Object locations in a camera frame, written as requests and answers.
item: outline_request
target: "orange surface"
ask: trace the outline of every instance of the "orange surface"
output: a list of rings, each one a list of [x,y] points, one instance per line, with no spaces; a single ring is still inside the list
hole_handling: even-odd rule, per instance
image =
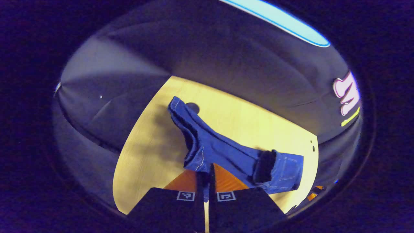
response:
[[[214,164],[214,174],[216,176],[216,192],[229,192],[249,188],[241,180],[217,164]]]
[[[185,170],[164,188],[183,192],[195,192],[197,190],[195,171]]]
[[[317,194],[312,193],[311,195],[308,196],[308,200],[312,201],[316,196]]]

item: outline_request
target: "stitching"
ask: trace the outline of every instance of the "stitching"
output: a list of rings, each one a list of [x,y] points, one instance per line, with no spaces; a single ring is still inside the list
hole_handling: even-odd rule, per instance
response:
[[[195,169],[195,171],[197,171],[197,170],[198,170],[198,168],[199,168],[201,165],[203,165],[203,163],[204,163],[204,147],[203,147],[203,149],[201,149],[201,155],[203,156],[203,160],[201,161],[201,164],[200,164],[200,165],[198,165],[198,167]]]
[[[296,160],[296,159],[293,159],[293,158],[288,158],[288,157],[285,157],[285,159],[290,160],[290,161],[297,162],[297,160]]]
[[[177,105],[178,105],[178,103],[179,103],[180,101],[179,100],[177,100],[177,103],[176,103],[176,105],[174,106],[174,108],[176,108],[177,107]]]
[[[291,188],[286,188],[286,187],[279,187],[279,186],[268,186],[269,188],[278,188],[278,189],[291,189]]]
[[[290,179],[293,179],[293,178],[295,178],[296,176],[291,176],[291,177],[287,177],[287,178],[280,178],[279,180],[290,180]]]

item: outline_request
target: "light strip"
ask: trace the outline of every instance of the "light strip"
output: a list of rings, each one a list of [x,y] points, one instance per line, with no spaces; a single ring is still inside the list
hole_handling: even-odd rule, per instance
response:
[[[210,226],[209,226],[209,215],[208,215],[208,212],[209,212],[209,208],[208,208],[208,206],[209,206],[209,202],[207,201],[207,202],[204,202],[204,226],[205,226],[205,232],[210,232]]]
[[[219,0],[254,15],[285,32],[319,47],[328,47],[329,41],[312,27],[281,9],[261,0]]]
[[[348,119],[346,119],[346,120],[344,120],[342,123],[341,123],[341,126],[342,127],[344,127],[346,124],[348,124],[350,121],[352,121],[352,119],[354,119],[357,115],[358,115],[358,113],[359,113],[359,107],[358,107],[358,109],[356,110],[356,112],[350,117],[350,118],[348,118]]]

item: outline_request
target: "yellow stripe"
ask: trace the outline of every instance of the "yellow stripe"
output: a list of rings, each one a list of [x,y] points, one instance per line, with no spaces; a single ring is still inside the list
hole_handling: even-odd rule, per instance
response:
[[[348,124],[350,121],[352,121],[352,119],[354,119],[357,115],[358,115],[358,113],[359,113],[359,107],[358,107],[358,109],[356,110],[356,112],[350,117],[350,118],[348,118],[348,119],[346,119],[346,120],[344,120],[342,123],[341,123],[341,126],[342,127],[344,127],[346,124]]]

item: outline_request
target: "yellow tabletop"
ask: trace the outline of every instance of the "yellow tabletop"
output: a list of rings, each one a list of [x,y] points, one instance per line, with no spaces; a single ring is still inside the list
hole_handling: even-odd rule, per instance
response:
[[[172,76],[149,102],[120,154],[113,177],[113,197],[119,211],[128,214],[150,188],[164,188],[184,172],[188,149],[167,111],[174,96],[196,103],[206,124],[243,146],[304,156],[299,188],[269,196],[284,213],[306,198],[318,168],[315,135],[246,100]]]

